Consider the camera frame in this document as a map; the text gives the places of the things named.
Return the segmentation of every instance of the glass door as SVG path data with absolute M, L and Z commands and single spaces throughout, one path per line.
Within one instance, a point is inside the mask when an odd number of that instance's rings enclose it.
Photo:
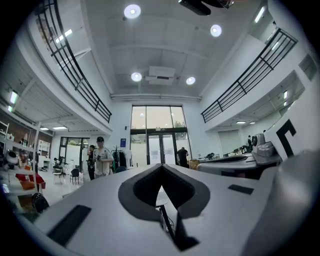
M 147 136 L 147 164 L 175 164 L 176 152 L 173 134 L 149 134 Z

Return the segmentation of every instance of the black cap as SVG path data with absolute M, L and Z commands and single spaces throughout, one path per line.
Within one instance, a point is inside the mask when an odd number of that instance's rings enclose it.
M 105 139 L 103 137 L 96 138 L 96 142 L 105 142 Z

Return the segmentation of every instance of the balcony railing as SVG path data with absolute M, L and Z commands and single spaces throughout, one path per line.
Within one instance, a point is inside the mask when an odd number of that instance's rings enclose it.
M 111 112 L 90 85 L 71 50 L 68 36 L 59 14 L 58 1 L 41 1 L 35 10 L 35 15 L 41 37 L 47 49 L 51 52 L 51 56 L 59 65 L 60 70 L 63 71 L 74 86 L 75 91 L 109 123 Z
M 240 100 L 261 82 L 296 45 L 297 40 L 278 28 L 262 52 L 240 77 L 202 113 L 208 122 Z

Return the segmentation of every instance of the ceiling vent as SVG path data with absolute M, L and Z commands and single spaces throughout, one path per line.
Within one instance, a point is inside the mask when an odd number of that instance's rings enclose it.
M 149 85 L 162 85 L 171 86 L 176 69 L 172 67 L 165 66 L 150 66 L 149 76 L 145 77 L 146 81 L 149 81 Z

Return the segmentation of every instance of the white wall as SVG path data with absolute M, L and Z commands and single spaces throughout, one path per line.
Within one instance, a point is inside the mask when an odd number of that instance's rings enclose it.
M 247 126 L 242 127 L 241 136 L 242 141 L 245 142 L 245 145 L 248 145 L 248 136 L 251 137 L 256 134 L 263 134 L 264 130 L 268 130 L 271 128 L 279 119 L 281 118 L 281 114 L 279 111 L 276 111 L 265 118 L 257 121 L 255 124 L 249 124 Z

